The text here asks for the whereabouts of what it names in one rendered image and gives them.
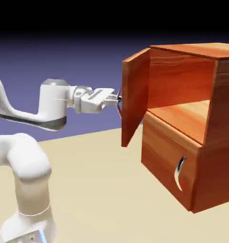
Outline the curved handle of hinged door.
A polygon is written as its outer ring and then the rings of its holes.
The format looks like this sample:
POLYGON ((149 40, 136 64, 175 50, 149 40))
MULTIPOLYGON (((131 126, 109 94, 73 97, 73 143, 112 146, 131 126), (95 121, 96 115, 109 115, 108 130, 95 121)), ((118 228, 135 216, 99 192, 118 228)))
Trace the curved handle of hinged door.
POLYGON ((117 110, 118 110, 120 118, 122 119, 122 109, 121 109, 121 106, 120 106, 120 102, 122 101, 121 92, 122 92, 122 89, 120 88, 118 93, 117 93, 117 101, 118 101, 117 110))

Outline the wooden cabinet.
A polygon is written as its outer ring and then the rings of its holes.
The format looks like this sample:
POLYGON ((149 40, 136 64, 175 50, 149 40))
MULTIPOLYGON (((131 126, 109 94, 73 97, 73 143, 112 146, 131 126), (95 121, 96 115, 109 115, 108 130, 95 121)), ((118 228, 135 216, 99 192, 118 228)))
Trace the wooden cabinet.
POLYGON ((146 112, 202 146, 190 211, 229 202, 229 44, 151 46, 146 112))

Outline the wooden hinged cabinet door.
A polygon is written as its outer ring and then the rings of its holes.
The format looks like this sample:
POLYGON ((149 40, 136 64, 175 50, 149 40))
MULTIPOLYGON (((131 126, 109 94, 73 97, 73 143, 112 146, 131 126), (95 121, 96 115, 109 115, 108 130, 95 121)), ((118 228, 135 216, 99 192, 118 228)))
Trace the wooden hinged cabinet door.
POLYGON ((122 138, 127 147, 147 110, 150 48, 122 62, 122 138))

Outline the wooden closed cabinet door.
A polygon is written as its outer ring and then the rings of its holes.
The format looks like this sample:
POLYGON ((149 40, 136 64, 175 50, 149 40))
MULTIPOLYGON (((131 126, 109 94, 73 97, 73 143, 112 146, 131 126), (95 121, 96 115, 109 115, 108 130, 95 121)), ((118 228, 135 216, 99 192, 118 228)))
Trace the wooden closed cabinet door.
POLYGON ((143 119, 142 163, 187 209, 192 210, 197 160, 202 146, 171 125, 147 112, 143 119), (174 179, 182 156, 180 191, 174 179))

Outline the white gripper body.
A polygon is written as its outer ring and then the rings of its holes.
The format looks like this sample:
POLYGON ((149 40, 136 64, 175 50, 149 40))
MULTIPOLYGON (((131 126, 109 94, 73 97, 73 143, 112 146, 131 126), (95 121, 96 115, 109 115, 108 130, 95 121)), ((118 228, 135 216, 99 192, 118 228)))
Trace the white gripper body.
POLYGON ((85 93, 80 99, 81 113, 99 113, 103 109, 104 101, 114 94, 113 88, 97 88, 91 94, 85 93))

